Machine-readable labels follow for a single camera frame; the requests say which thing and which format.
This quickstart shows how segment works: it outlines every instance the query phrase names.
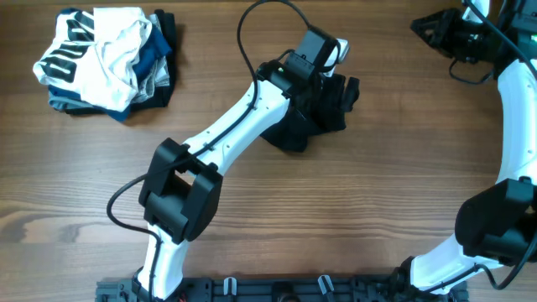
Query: stack of clothes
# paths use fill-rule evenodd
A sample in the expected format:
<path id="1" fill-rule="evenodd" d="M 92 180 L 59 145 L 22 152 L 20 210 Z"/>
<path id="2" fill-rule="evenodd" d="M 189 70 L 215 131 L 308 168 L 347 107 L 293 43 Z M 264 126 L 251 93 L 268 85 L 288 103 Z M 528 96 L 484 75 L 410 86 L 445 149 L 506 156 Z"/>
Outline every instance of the stack of clothes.
<path id="1" fill-rule="evenodd" d="M 159 9 L 146 18 L 141 8 L 68 8 L 34 73 L 55 110 L 123 122 L 130 112 L 168 105 L 176 47 L 172 13 Z"/>

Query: wooden surface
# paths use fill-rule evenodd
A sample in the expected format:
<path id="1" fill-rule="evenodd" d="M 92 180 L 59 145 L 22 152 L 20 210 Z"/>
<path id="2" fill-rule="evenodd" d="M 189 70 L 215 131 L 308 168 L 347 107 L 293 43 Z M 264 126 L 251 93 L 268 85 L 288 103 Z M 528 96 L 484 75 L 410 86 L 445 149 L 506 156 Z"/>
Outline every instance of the wooden surface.
<path id="1" fill-rule="evenodd" d="M 256 140 L 227 173 L 185 275 L 389 273 L 450 236 L 461 203 L 497 177 L 501 102 L 494 82 L 451 80 L 450 61 L 409 24 L 459 3 L 300 2 L 312 23 L 350 41 L 337 71 L 361 80 L 360 100 L 347 130 L 312 138 L 303 154 Z M 107 199 L 146 171 L 165 138 L 197 134 L 248 88 L 235 40 L 247 5 L 143 5 L 146 13 L 175 13 L 185 26 L 181 76 L 168 108 L 125 124 L 47 105 L 31 70 L 64 6 L 0 7 L 0 301 L 93 301 L 95 282 L 131 276 L 143 264 L 147 236 L 114 226 Z M 304 33 L 279 4 L 253 11 L 243 30 L 256 66 L 296 47 Z M 458 72 L 477 77 L 488 67 Z M 138 191 L 115 212 L 144 226 Z M 497 292 L 480 276 L 470 284 L 472 301 L 534 300 L 536 278 L 537 266 L 528 266 Z"/>

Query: black cloth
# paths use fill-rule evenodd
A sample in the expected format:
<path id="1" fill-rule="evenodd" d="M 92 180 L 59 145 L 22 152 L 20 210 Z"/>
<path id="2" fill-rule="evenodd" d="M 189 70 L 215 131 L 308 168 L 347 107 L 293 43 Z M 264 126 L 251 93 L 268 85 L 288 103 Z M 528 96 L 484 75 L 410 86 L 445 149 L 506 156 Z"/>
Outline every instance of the black cloth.
<path id="1" fill-rule="evenodd" d="M 175 54 L 177 53 L 177 33 L 175 31 L 175 16 L 172 13 L 165 13 L 162 9 L 157 9 L 154 11 L 154 13 L 159 19 L 162 35 L 171 48 L 171 53 L 166 55 L 166 63 L 168 64 L 169 73 L 169 86 L 155 87 L 153 96 L 148 100 L 131 105 L 131 112 L 149 108 L 167 107 L 171 95 L 174 93 L 175 89 L 175 82 L 177 80 L 177 66 L 175 61 Z M 85 115 L 100 114 L 104 112 L 96 108 L 76 108 L 65 109 L 65 113 L 71 115 Z"/>
<path id="2" fill-rule="evenodd" d="M 310 110 L 292 107 L 278 123 L 265 130 L 261 137 L 272 145 L 287 151 L 304 152 L 308 137 L 344 130 L 345 113 L 360 96 L 360 80 L 349 78 L 345 89 L 345 76 L 326 78 L 321 96 Z"/>

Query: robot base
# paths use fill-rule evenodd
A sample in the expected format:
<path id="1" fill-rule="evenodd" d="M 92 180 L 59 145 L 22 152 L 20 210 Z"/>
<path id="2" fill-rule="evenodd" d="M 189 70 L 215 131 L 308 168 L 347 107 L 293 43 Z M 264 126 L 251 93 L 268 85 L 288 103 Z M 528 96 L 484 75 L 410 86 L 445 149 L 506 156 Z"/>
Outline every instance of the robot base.
<path id="1" fill-rule="evenodd" d="M 158 302 L 467 302 L 466 283 L 458 284 L 446 295 L 415 298 L 414 294 L 389 297 L 389 275 L 363 275 L 350 279 L 321 276 L 318 279 L 246 279 L 212 280 L 184 279 L 181 286 L 166 300 Z M 132 279 L 98 282 L 95 302 L 141 302 L 147 297 Z"/>

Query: table top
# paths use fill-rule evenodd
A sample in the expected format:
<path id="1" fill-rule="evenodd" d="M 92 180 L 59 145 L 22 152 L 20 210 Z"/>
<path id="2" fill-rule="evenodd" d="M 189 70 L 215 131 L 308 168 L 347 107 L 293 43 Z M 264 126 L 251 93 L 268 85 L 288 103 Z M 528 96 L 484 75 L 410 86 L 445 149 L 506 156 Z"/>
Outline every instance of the table top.
<path id="1" fill-rule="evenodd" d="M 216 216 L 190 246 L 185 276 L 389 273 L 448 238 L 462 202 L 494 184 L 502 153 L 496 83 L 452 80 L 451 62 L 409 29 L 459 3 L 298 2 L 313 24 L 349 40 L 336 72 L 361 80 L 360 99 L 345 131 L 311 138 L 302 154 L 258 138 L 237 159 Z M 163 140 L 196 135 L 249 86 L 235 35 L 248 3 L 140 6 L 175 14 L 184 33 L 180 78 L 167 108 L 123 124 L 47 104 L 32 65 L 65 5 L 0 6 L 0 301 L 93 301 L 97 281 L 131 276 L 148 238 L 113 225 L 108 198 L 147 170 Z M 303 34 L 293 11 L 271 3 L 248 16 L 243 43 L 257 66 Z M 457 72 L 478 78 L 488 68 Z M 138 192 L 128 191 L 115 213 L 142 227 Z M 497 292 L 478 276 L 471 299 L 534 300 L 536 278 L 529 265 Z"/>

